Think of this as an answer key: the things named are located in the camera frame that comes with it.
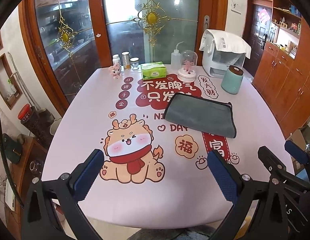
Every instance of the black cable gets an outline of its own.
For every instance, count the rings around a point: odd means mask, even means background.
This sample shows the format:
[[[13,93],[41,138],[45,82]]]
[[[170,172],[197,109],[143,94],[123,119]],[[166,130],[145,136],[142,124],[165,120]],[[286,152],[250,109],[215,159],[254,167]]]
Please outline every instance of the black cable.
[[[18,203],[20,204],[21,208],[24,209],[23,201],[21,200],[21,197],[20,197],[20,195],[17,192],[15,183],[14,183],[14,181],[12,179],[11,173],[10,173],[9,168],[8,168],[8,163],[7,163],[6,155],[5,155],[5,152],[4,152],[3,131],[2,131],[2,124],[1,124],[1,122],[0,122],[0,155],[2,156],[2,161],[3,161],[3,165],[4,165],[4,169],[5,169],[6,175],[7,175],[8,182],[9,182],[11,188],[12,188],[12,191],[13,191],[13,193],[14,193],[17,201],[18,201]]]

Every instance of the yellow oval medallion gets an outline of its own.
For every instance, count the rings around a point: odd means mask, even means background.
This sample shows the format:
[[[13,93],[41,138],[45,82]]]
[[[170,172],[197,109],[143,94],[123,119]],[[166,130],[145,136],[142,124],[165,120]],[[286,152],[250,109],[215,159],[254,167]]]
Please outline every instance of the yellow oval medallion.
[[[63,40],[64,42],[68,42],[69,38],[68,38],[68,34],[67,34],[67,33],[64,33],[64,34],[62,35],[62,40]]]
[[[147,22],[151,25],[154,25],[157,22],[157,15],[153,12],[150,12],[147,15]]]

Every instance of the screw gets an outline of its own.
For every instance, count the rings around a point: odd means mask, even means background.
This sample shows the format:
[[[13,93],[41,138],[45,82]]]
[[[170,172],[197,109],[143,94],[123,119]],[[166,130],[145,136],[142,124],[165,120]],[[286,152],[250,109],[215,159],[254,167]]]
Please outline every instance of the screw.
[[[61,175],[61,179],[62,180],[66,180],[66,179],[68,179],[70,177],[70,174],[69,173],[63,173],[62,175]]]
[[[251,177],[248,174],[243,174],[242,179],[245,181],[249,181],[251,179]]]
[[[36,184],[37,182],[39,182],[39,178],[35,177],[34,179],[32,179],[32,182]]]
[[[278,179],[276,179],[276,178],[273,178],[273,179],[272,179],[272,182],[273,182],[275,185],[279,184],[279,181],[278,181]]]

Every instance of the glass door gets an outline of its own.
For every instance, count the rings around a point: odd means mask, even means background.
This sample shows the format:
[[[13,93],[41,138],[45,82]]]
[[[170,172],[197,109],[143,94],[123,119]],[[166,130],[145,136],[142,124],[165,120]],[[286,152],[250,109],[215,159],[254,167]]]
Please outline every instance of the glass door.
[[[71,103],[101,67],[88,0],[34,0],[34,5],[45,54]]]
[[[130,52],[140,63],[170,64],[176,44],[195,51],[199,0],[103,0],[111,54]]]

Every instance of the blue finger pad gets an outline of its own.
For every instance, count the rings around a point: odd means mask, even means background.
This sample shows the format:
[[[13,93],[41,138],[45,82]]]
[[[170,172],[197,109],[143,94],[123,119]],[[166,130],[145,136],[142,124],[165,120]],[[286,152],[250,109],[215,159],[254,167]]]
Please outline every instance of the blue finger pad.
[[[94,153],[94,157],[74,183],[73,198],[76,201],[85,199],[104,164],[104,153],[98,149],[95,149]]]
[[[237,184],[231,178],[221,161],[214,152],[207,154],[207,165],[211,170],[217,184],[219,185],[225,199],[233,204],[237,201]]]
[[[306,153],[293,142],[287,141],[285,143],[285,150],[300,164],[306,165],[308,163]]]

